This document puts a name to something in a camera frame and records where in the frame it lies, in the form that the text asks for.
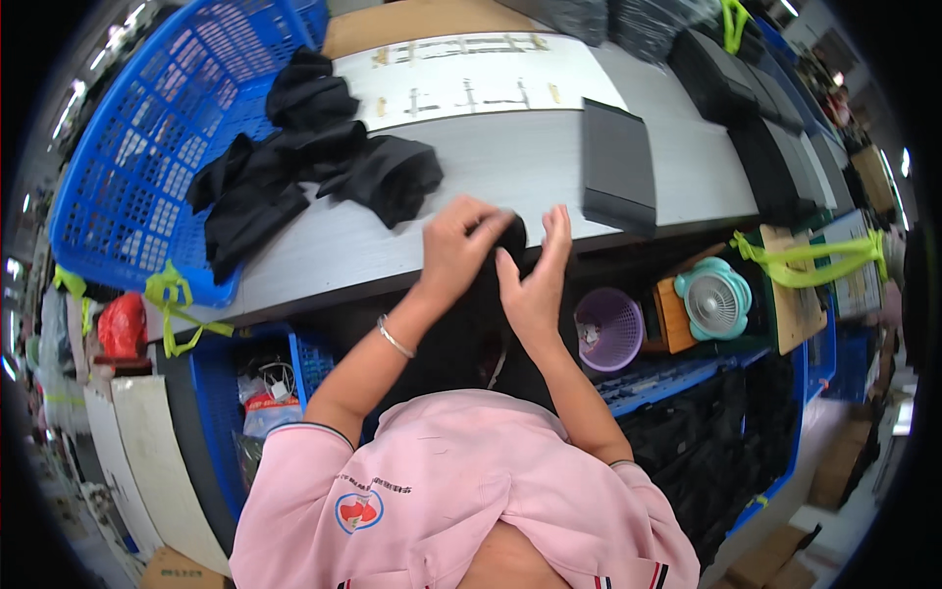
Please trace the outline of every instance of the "green ribbon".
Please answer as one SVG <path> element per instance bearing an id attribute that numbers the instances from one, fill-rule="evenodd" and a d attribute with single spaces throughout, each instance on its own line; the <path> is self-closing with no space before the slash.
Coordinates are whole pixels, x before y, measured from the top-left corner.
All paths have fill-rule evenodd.
<path id="1" fill-rule="evenodd" d="M 65 289 L 69 291 L 77 301 L 81 300 L 82 302 L 82 336 L 88 335 L 91 332 L 91 299 L 85 297 L 85 290 L 88 288 L 88 285 L 85 284 L 85 279 L 83 279 L 78 274 L 73 274 L 68 270 L 62 268 L 59 264 L 56 264 L 56 273 L 53 274 L 53 286 L 59 288 L 65 284 Z"/>
<path id="2" fill-rule="evenodd" d="M 742 29 L 746 21 L 752 18 L 749 11 L 739 0 L 720 0 L 723 6 L 723 49 L 730 55 L 739 53 L 742 44 Z M 733 23 L 733 12 L 736 12 L 736 23 Z"/>
<path id="3" fill-rule="evenodd" d="M 181 292 L 183 293 L 182 303 L 180 303 Z M 217 333 L 219 335 L 225 335 L 226 337 L 232 337 L 232 325 L 229 325 L 228 323 L 220 323 L 218 321 L 203 323 L 183 312 L 183 309 L 186 309 L 193 304 L 193 293 L 189 289 L 189 282 L 187 279 L 184 278 L 183 274 L 173 267 L 170 260 L 167 260 L 167 266 L 164 268 L 164 271 L 154 274 L 147 279 L 147 284 L 144 287 L 144 298 L 150 301 L 154 306 L 160 309 L 161 313 L 163 313 L 164 354 L 168 358 L 171 356 L 178 356 L 183 352 L 192 350 L 193 347 L 196 346 L 197 342 L 200 341 L 200 335 L 203 334 L 203 329 L 208 329 L 211 332 Z M 196 330 L 196 334 L 186 344 L 177 344 L 176 337 L 173 335 L 171 317 L 177 317 L 179 319 L 189 321 L 194 325 L 199 325 L 200 328 Z"/>
<path id="4" fill-rule="evenodd" d="M 883 256 L 883 231 L 869 229 L 866 237 L 838 243 L 802 245 L 776 254 L 770 254 L 763 248 L 749 243 L 742 233 L 736 231 L 729 245 L 734 249 L 739 249 L 742 259 L 753 260 L 762 267 L 769 278 L 788 288 L 827 285 L 838 278 L 847 276 L 868 262 L 877 263 L 877 272 L 881 281 L 886 282 L 889 279 Z M 835 264 L 810 271 L 795 270 L 788 265 L 789 262 L 813 260 L 831 254 L 842 254 L 844 257 Z"/>

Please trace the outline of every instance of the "small fan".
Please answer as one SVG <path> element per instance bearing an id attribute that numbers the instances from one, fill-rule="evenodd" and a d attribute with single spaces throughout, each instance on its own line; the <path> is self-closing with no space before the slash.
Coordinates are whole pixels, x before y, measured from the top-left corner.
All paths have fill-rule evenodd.
<path id="1" fill-rule="evenodd" d="M 742 276 L 718 257 L 697 262 L 674 279 L 674 291 L 684 300 L 690 333 L 696 339 L 733 339 L 746 329 L 753 293 Z"/>

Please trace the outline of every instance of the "person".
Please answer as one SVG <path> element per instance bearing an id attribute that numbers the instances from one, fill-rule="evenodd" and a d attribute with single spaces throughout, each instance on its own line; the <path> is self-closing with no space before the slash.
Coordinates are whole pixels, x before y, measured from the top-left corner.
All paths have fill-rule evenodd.
<path id="1" fill-rule="evenodd" d="M 230 559 L 240 589 L 697 585 L 671 505 L 560 335 L 573 322 L 560 321 L 566 208 L 543 216 L 542 253 L 522 279 L 507 249 L 493 251 L 513 223 L 453 200 L 423 229 L 412 289 L 324 379 L 303 423 L 268 435 Z M 456 325 L 452 307 L 474 303 L 466 291 L 492 265 L 506 321 L 542 375 L 530 386 L 548 391 L 552 411 L 527 391 L 418 393 L 386 409 L 359 446 L 407 363 L 436 353 L 423 336 Z"/>
<path id="2" fill-rule="evenodd" d="M 851 108 L 848 106 L 851 94 L 846 86 L 841 86 L 827 97 L 825 112 L 831 122 L 838 127 L 846 127 L 851 122 Z"/>

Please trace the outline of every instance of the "pink polo shirt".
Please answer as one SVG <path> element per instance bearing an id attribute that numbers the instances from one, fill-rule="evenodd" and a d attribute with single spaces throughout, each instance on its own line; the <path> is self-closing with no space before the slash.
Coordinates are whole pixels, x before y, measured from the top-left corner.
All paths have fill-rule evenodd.
<path id="1" fill-rule="evenodd" d="M 235 532 L 239 589 L 451 589 L 498 519 L 576 589 L 696 587 L 700 565 L 638 466 L 566 443 L 559 419 L 485 390 L 426 395 L 353 451 L 331 428 L 274 430 Z"/>

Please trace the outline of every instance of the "bracelet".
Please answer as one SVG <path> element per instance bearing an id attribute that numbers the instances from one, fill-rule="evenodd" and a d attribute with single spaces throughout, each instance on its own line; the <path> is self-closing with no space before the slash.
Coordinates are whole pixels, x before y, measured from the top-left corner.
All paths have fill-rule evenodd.
<path id="1" fill-rule="evenodd" d="M 402 355 L 404 355 L 407 358 L 415 358 L 415 352 L 413 352 L 412 350 L 409 350 L 408 348 L 406 348 L 405 346 L 397 342 L 391 335 L 389 335 L 389 332 L 386 331 L 386 328 L 382 326 L 382 323 L 386 321 L 387 319 L 389 318 L 386 317 L 385 313 L 383 313 L 382 315 L 380 315 L 378 319 L 376 319 L 376 326 L 380 328 L 380 333 L 382 334 L 382 336 L 388 339 L 389 343 L 396 346 L 396 349 L 402 352 Z"/>

